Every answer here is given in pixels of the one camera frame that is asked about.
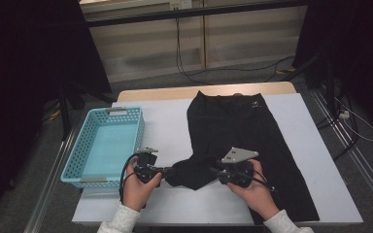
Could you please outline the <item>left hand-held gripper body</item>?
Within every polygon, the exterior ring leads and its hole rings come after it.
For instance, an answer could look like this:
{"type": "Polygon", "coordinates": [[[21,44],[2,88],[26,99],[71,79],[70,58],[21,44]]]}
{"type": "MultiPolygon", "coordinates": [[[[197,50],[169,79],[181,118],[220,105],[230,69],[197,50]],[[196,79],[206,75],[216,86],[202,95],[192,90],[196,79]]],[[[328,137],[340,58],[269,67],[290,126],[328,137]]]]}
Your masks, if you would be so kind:
{"type": "Polygon", "coordinates": [[[163,179],[165,178],[164,168],[154,166],[157,160],[154,150],[137,150],[135,156],[137,157],[137,161],[134,171],[142,183],[148,183],[157,174],[160,174],[163,179]]]}

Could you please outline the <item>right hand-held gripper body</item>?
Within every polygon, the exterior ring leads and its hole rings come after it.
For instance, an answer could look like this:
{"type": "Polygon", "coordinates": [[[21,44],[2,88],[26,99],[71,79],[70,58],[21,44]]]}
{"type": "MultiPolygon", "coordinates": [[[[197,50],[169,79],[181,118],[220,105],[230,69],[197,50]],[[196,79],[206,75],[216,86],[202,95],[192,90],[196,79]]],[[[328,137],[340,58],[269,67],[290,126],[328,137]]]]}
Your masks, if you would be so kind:
{"type": "Polygon", "coordinates": [[[218,165],[221,170],[218,178],[221,184],[233,183],[240,187],[248,187],[254,176],[254,166],[250,159],[258,157],[257,151],[232,148],[218,165]]]}

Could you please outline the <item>light blue plastic basket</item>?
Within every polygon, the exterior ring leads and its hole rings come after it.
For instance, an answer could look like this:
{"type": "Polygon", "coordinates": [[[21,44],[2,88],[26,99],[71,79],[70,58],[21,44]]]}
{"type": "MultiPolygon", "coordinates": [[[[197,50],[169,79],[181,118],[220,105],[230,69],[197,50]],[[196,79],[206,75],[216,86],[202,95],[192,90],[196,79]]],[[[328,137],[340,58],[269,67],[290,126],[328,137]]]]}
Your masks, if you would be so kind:
{"type": "Polygon", "coordinates": [[[76,188],[119,186],[127,158],[142,145],[140,107],[90,110],[61,174],[76,188]]]}

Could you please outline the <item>black pants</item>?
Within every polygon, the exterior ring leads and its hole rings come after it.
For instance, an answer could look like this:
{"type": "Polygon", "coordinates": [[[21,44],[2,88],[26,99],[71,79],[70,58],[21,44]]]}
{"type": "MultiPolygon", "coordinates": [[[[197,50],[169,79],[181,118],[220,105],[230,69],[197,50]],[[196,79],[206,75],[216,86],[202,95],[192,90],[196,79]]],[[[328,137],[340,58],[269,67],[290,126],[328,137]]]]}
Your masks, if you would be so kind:
{"type": "Polygon", "coordinates": [[[293,221],[319,218],[311,194],[264,98],[207,96],[199,92],[187,111],[192,156],[173,165],[172,186],[197,190],[214,181],[213,171],[231,148],[258,153],[262,173],[275,187],[273,199],[293,221]]]}

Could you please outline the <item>person's left hand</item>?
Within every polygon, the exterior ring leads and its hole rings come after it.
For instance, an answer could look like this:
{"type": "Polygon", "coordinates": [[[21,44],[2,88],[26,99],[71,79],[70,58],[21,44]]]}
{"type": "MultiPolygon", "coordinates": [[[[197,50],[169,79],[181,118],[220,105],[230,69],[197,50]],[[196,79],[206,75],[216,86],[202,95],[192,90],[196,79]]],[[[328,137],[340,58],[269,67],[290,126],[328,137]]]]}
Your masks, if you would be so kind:
{"type": "Polygon", "coordinates": [[[123,186],[122,205],[140,212],[146,206],[153,190],[160,184],[162,175],[158,173],[148,183],[141,182],[134,173],[136,161],[136,157],[131,158],[126,167],[127,177],[123,186]]]}

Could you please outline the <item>person's right hand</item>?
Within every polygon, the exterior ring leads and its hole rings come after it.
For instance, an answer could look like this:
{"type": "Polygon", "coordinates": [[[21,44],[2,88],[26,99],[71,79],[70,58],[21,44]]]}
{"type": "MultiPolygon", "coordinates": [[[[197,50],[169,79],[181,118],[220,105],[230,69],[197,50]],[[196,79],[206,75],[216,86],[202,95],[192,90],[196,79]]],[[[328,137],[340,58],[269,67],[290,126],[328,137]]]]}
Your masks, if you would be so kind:
{"type": "Polygon", "coordinates": [[[246,188],[233,183],[228,183],[227,186],[264,220],[269,219],[280,211],[271,196],[270,190],[261,183],[252,181],[246,188]]]}

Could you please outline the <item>white table cover sheet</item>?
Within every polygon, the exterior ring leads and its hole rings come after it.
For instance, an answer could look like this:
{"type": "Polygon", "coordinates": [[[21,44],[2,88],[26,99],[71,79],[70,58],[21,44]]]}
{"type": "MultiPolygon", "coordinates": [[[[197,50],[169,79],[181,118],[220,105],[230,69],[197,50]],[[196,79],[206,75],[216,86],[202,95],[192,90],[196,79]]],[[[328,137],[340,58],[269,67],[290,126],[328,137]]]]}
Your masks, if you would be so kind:
{"type": "MultiPolygon", "coordinates": [[[[359,224],[362,217],[340,176],[308,109],[298,93],[266,95],[267,106],[308,186],[319,220],[305,226],[359,224]]],[[[136,101],[144,112],[143,145],[157,149],[158,166],[170,166],[192,155],[187,128],[188,99],[136,101]]],[[[72,218],[97,226],[113,218],[119,205],[116,188],[86,188],[72,218]]],[[[147,226],[252,226],[244,201],[212,182],[194,191],[162,182],[138,220],[147,226]]]]}

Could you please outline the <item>black metal stand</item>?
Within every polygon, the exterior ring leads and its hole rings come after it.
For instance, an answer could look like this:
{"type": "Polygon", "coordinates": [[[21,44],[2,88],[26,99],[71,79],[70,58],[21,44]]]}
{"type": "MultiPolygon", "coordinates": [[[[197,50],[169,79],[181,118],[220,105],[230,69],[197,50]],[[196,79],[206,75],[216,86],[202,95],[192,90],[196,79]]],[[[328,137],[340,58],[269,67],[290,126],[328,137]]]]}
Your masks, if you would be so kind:
{"type": "Polygon", "coordinates": [[[321,75],[324,77],[326,105],[329,112],[334,116],[336,114],[334,66],[333,63],[321,53],[313,55],[311,59],[296,68],[289,75],[285,76],[283,78],[283,82],[290,82],[299,75],[304,74],[308,70],[317,70],[318,67],[323,68],[321,75]]]}
{"type": "Polygon", "coordinates": [[[66,140],[71,131],[68,106],[71,106],[74,110],[82,110],[85,107],[85,100],[82,97],[83,93],[108,104],[115,102],[114,98],[97,92],[83,84],[77,82],[63,83],[58,91],[58,103],[63,126],[63,141],[66,140]]]}

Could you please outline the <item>black horizontal bar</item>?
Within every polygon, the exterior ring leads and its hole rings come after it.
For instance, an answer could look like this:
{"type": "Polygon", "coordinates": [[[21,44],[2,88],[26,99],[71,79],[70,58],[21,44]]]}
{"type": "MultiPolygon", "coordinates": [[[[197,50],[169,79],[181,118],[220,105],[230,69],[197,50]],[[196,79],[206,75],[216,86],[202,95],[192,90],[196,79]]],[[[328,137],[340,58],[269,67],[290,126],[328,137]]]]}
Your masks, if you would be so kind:
{"type": "Polygon", "coordinates": [[[222,14],[241,13],[249,11],[274,10],[290,7],[308,6],[312,0],[267,0],[257,3],[247,3],[238,5],[226,5],[216,7],[204,7],[187,10],[174,10],[159,13],[140,14],[125,17],[101,17],[87,19],[85,24],[88,27],[110,26],[137,22],[147,22],[165,19],[176,19],[185,17],[202,17],[222,14]]]}

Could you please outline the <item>wide black curtain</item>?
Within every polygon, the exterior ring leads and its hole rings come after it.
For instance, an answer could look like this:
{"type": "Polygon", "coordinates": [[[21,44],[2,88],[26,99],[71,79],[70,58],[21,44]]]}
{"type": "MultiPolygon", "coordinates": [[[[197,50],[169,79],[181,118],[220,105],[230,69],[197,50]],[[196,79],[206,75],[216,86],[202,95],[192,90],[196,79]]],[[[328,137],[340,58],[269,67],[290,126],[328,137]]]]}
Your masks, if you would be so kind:
{"type": "Polygon", "coordinates": [[[0,199],[48,101],[111,90],[80,1],[0,0],[0,199]]]}

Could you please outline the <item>narrow black curtain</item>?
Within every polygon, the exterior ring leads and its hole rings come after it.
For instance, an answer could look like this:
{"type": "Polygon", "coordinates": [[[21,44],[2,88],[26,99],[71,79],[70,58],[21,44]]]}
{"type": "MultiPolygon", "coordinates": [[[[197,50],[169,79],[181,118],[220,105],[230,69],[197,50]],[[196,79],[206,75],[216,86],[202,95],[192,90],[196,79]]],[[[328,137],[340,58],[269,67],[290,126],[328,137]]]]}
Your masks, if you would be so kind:
{"type": "Polygon", "coordinates": [[[318,53],[322,62],[308,70],[310,81],[321,81],[331,62],[334,77],[373,120],[373,0],[314,0],[292,65],[299,67],[318,53]]]}

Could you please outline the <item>aluminium floor rail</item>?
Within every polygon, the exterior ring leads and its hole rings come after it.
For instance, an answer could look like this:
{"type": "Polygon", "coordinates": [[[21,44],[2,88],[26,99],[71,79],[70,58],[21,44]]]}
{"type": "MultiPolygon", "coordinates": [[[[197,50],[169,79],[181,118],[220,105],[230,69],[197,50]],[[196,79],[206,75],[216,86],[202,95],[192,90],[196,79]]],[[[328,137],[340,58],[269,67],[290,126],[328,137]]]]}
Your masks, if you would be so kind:
{"type": "Polygon", "coordinates": [[[56,154],[55,160],[51,166],[51,171],[45,181],[45,185],[39,195],[38,201],[34,206],[32,214],[27,221],[23,233],[39,233],[44,221],[46,212],[53,197],[54,188],[62,172],[62,164],[65,161],[66,153],[71,148],[74,133],[68,133],[61,141],[60,148],[56,154]]]}
{"type": "Polygon", "coordinates": [[[347,149],[347,154],[373,192],[373,168],[370,166],[358,146],[353,144],[353,136],[348,133],[347,126],[345,126],[340,120],[335,120],[330,115],[329,109],[326,106],[327,101],[319,91],[312,90],[311,94],[326,117],[326,121],[329,122],[331,129],[334,131],[343,147],[347,149]]]}

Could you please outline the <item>white wall socket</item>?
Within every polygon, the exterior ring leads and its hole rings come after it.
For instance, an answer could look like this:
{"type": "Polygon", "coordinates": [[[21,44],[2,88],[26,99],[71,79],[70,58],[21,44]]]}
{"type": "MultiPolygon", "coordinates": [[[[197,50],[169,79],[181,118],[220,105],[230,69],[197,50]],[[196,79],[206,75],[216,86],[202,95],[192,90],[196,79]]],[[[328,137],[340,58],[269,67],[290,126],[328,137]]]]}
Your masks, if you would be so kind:
{"type": "Polygon", "coordinates": [[[186,10],[192,8],[192,0],[170,0],[169,6],[171,10],[186,10]]]}

